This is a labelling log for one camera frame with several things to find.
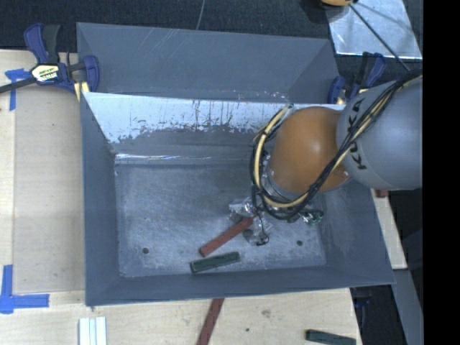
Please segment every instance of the wooden table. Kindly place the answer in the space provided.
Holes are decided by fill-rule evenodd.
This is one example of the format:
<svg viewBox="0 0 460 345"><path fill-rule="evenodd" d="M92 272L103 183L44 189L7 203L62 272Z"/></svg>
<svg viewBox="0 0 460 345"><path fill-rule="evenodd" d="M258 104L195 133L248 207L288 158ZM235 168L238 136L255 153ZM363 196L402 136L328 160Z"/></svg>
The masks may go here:
<svg viewBox="0 0 460 345"><path fill-rule="evenodd" d="M34 64L0 50L0 85ZM71 93L21 88L15 111L0 95L0 265L13 264L15 294L50 293L49 308L0 314L0 344L77 344L79 318L99 316L109 345L194 344L210 300L85 306L79 126ZM392 267L406 268L388 199L374 202ZM309 328L362 344L349 289L226 299L211 344L308 344Z"/></svg>

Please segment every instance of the green object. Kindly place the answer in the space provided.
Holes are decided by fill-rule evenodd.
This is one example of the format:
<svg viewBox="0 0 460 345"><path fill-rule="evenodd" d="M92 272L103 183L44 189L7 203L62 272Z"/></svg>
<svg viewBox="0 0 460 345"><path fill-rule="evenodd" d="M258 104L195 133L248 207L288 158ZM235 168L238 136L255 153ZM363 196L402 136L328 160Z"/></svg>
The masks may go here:
<svg viewBox="0 0 460 345"><path fill-rule="evenodd" d="M307 330L305 332L305 340L315 341L325 345L357 345L357 341L351 337L318 330Z"/></svg>
<svg viewBox="0 0 460 345"><path fill-rule="evenodd" d="M192 273L197 273L220 266L230 265L231 263L239 262L240 259L241 257L238 252L225 253L219 256L212 256L190 262L190 269Z"/></svg>

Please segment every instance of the red stick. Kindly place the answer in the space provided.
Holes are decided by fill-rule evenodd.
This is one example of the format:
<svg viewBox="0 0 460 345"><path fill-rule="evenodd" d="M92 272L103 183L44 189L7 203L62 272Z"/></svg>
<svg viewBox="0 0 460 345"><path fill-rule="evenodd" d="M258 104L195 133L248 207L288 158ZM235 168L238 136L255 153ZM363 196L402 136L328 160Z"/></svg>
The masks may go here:
<svg viewBox="0 0 460 345"><path fill-rule="evenodd" d="M224 298L213 299L196 345L208 345L223 304Z"/></svg>
<svg viewBox="0 0 460 345"><path fill-rule="evenodd" d="M221 247L228 240L233 239L239 233L242 233L248 227L252 225L252 217L243 218L239 223L233 225L230 229L211 240L206 245L203 245L198 251L202 257L208 256L210 253L214 252L217 248Z"/></svg>

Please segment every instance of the aluminum sheet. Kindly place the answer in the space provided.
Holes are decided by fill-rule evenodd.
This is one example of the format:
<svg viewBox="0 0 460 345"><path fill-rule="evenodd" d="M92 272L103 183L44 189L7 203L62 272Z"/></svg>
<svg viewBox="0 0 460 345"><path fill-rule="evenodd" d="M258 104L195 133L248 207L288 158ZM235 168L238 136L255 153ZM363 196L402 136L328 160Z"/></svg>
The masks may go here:
<svg viewBox="0 0 460 345"><path fill-rule="evenodd" d="M422 59L403 0L359 0L353 7L401 59ZM336 53L362 55L367 51L394 57L348 6L326 15Z"/></svg>

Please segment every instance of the bin floor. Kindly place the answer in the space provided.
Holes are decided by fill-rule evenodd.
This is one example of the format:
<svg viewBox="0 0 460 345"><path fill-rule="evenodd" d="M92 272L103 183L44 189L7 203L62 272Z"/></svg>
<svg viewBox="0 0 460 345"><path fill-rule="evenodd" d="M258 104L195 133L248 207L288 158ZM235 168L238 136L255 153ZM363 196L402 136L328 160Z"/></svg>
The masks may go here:
<svg viewBox="0 0 460 345"><path fill-rule="evenodd" d="M190 273L198 248L232 226L229 204L249 196L247 162L115 166L119 270L125 277ZM241 261L209 272L310 267L326 263L320 231L273 218L270 242L242 234L211 255L238 251Z"/></svg>

